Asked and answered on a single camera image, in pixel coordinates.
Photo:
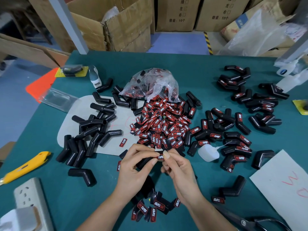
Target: hand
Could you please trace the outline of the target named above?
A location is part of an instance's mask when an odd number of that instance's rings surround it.
[[[135,170],[136,164],[143,158],[159,156],[159,153],[154,150],[154,148],[134,143],[121,161],[118,183],[113,194],[123,201],[124,205],[141,189],[157,159],[151,159],[139,172]]]
[[[175,149],[164,151],[162,173],[167,173],[173,180],[176,194],[185,206],[190,207],[203,198],[199,190],[193,168],[188,159],[180,156]]]

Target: green work mat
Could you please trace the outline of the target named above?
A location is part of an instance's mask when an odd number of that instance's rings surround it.
[[[102,81],[108,77],[113,78],[114,84],[124,87],[129,79],[138,71],[157,67],[168,69],[178,81],[180,94],[185,96],[191,91],[202,101],[197,107],[191,127],[200,126],[200,119],[205,118],[205,111],[216,107],[222,111],[231,108],[235,112],[243,113],[244,124],[252,130],[247,138],[252,141],[254,152],[259,150],[282,149],[306,171],[308,170],[308,154],[306,148],[308,121],[306,116],[298,113],[292,104],[294,99],[307,98],[308,84],[301,85],[289,92],[288,100],[282,100],[275,107],[274,114],[282,119],[283,124],[275,127],[275,135],[268,135],[253,128],[248,121],[250,114],[243,104],[230,99],[231,92],[224,91],[216,84],[220,74],[233,75],[231,71],[225,72],[225,65],[238,65],[250,67],[252,76],[245,84],[253,92],[265,93],[258,89],[259,83],[278,82],[282,79],[276,75],[277,68],[273,66],[275,58],[262,57],[228,57],[204,56],[182,54],[150,54],[126,52],[98,52],[90,51],[87,55],[79,55],[74,51],[67,64],[94,65],[98,69]],[[76,97],[91,95],[95,91],[89,77],[57,78],[52,86]],[[111,89],[101,95],[111,96]],[[62,148],[57,143],[59,128],[66,113],[55,108],[40,104],[29,124],[14,146],[11,154],[0,169],[0,177],[21,166],[41,151],[51,151],[52,157],[48,162],[33,172],[0,187],[0,217],[16,207],[13,190],[33,177],[39,177],[45,193],[48,208],[56,230],[76,229],[113,191],[118,179],[116,170],[120,160],[118,156],[98,154],[96,159],[88,159],[83,168],[91,169],[96,177],[97,185],[88,188],[82,178],[68,177],[70,167],[64,163],[56,162],[56,156]],[[186,156],[191,161],[202,194],[210,200],[211,196],[218,195],[218,188],[232,186],[238,175],[247,179],[239,197],[228,197],[225,207],[240,215],[273,216],[279,215],[267,202],[264,196],[249,180],[256,171],[251,167],[252,158],[247,163],[239,163],[233,173],[220,168],[223,160],[221,156],[218,163],[203,161],[198,155]],[[169,201],[176,198],[171,178],[160,173],[161,163],[157,163],[151,172],[156,183],[156,191],[161,191],[163,197]],[[139,223],[131,221],[132,204],[128,204],[115,225],[115,230],[196,230],[192,218],[184,205],[175,208],[168,215],[161,212],[157,214],[156,223],[146,223],[142,219]]]

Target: electrical socket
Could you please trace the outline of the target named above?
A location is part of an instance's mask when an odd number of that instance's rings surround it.
[[[38,209],[42,228],[40,231],[53,231],[51,218],[44,198],[41,183],[37,177],[31,178],[14,190],[17,208],[35,206]]]

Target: clear plastic tray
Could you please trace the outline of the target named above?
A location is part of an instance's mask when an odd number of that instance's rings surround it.
[[[78,97],[51,88],[46,93],[41,95],[38,99],[39,101],[47,105],[50,105],[56,109],[67,113],[74,104],[74,102],[78,100]]]

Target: person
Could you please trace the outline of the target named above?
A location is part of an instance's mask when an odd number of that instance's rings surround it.
[[[154,148],[133,144],[121,161],[117,185],[113,193],[94,211],[77,231],[112,230],[122,209],[141,189],[145,179],[157,163],[151,159],[140,170],[136,164],[146,157],[157,157]],[[180,156],[175,149],[164,151],[162,173],[167,173],[173,180],[180,202],[184,204],[199,230],[237,231],[237,229],[203,197],[193,168],[188,159]]]

